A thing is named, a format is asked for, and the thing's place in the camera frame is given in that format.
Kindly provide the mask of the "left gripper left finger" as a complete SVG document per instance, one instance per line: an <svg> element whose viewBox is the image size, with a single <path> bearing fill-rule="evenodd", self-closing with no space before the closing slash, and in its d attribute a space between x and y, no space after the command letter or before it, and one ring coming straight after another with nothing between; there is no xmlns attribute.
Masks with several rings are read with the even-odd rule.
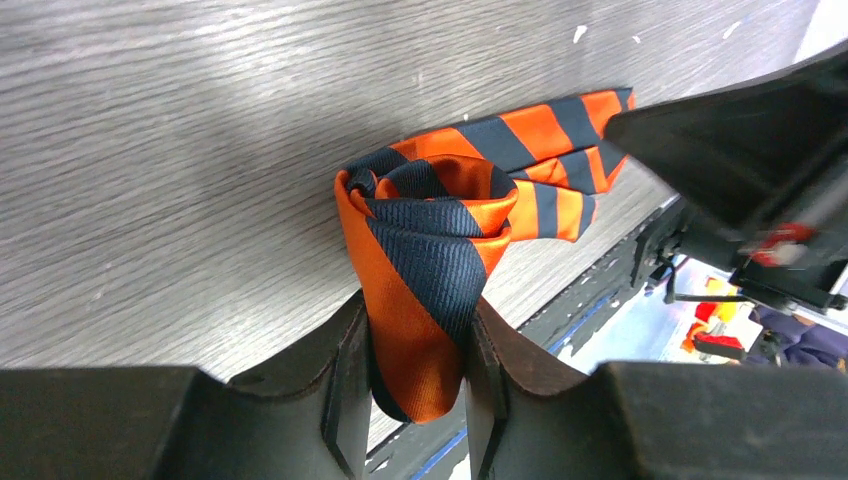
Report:
<svg viewBox="0 0 848 480"><path fill-rule="evenodd" d="M5 479L360 479L371 397L361 294L221 382L194 366L1 374Z"/></svg>

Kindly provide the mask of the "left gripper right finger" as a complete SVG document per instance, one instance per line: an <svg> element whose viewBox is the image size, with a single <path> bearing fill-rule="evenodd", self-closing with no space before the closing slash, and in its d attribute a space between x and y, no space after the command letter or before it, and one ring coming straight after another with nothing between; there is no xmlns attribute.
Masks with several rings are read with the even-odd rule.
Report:
<svg viewBox="0 0 848 480"><path fill-rule="evenodd" d="M843 479L833 370L612 362L583 374L477 305L466 371L476 479Z"/></svg>

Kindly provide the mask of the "orange navy striped tie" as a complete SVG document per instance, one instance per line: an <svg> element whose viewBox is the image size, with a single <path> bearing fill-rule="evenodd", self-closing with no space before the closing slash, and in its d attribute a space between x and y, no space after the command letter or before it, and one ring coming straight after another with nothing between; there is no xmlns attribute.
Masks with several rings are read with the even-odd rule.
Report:
<svg viewBox="0 0 848 480"><path fill-rule="evenodd" d="M605 127L634 104L629 88L558 98L421 133L336 175L386 415L420 424L453 408L490 275L512 243L586 232L627 159Z"/></svg>

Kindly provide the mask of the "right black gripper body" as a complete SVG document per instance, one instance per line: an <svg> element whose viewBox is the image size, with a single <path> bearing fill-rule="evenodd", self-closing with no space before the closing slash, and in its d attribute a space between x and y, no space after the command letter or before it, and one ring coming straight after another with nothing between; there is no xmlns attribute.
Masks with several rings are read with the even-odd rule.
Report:
<svg viewBox="0 0 848 480"><path fill-rule="evenodd" d="M719 90L614 116L609 142L677 194L639 235L632 281L674 256L716 267L749 300L843 311L847 46Z"/></svg>

